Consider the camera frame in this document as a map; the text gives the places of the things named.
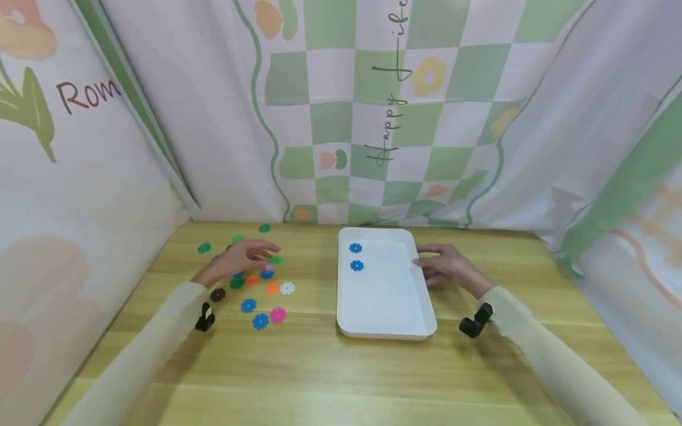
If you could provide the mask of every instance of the green checkered pattern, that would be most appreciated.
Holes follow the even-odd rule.
[[[256,92],[290,219],[440,226],[492,179],[496,140],[586,0],[270,1],[281,33],[250,17]]]

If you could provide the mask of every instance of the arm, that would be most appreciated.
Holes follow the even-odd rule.
[[[646,425],[611,385],[575,352],[554,336],[531,311],[504,288],[495,286],[452,245],[425,245],[419,252],[440,256],[415,259],[424,268],[427,284],[454,279],[479,299],[489,303],[491,321],[502,336],[521,349],[554,400],[577,425]]]
[[[577,425],[645,426],[647,422],[616,389],[554,336],[504,288],[487,291],[479,304],[493,308],[491,320],[521,349],[555,401]]]
[[[152,377],[194,329],[207,297],[206,287],[193,282],[176,288],[144,329],[104,370],[62,425],[122,424]]]
[[[69,413],[62,426],[118,426],[124,422],[152,378],[182,344],[201,316],[201,307],[218,281],[267,265],[280,248],[266,241],[239,241],[176,288],[142,331],[119,353]]]

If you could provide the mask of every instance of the white tray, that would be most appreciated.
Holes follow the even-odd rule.
[[[351,244],[362,250],[353,253]],[[336,322],[349,337],[422,340],[436,331],[417,248],[404,229],[343,228],[339,231]],[[354,271],[351,263],[364,264]]]

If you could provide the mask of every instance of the hand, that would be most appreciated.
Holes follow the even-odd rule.
[[[418,253],[437,253],[438,256],[414,259],[424,271],[426,284],[454,280],[476,299],[495,285],[452,244],[427,244],[417,247]]]
[[[210,288],[221,279],[236,273],[265,268],[272,258],[270,252],[278,253],[280,250],[280,246],[269,241],[238,240],[203,267],[192,278],[192,282]]]

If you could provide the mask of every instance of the black wrist clip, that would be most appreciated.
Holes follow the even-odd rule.
[[[196,322],[196,325],[194,325],[194,328],[206,333],[215,321],[216,316],[213,315],[211,306],[204,302],[204,304],[201,305],[201,316],[199,317],[199,321]]]
[[[476,315],[473,316],[473,320],[465,317],[462,322],[460,322],[460,331],[472,339],[475,339],[481,334],[483,328],[488,321],[490,321],[491,316],[492,306],[490,306],[489,303],[484,303],[481,305],[480,309],[478,309]]]

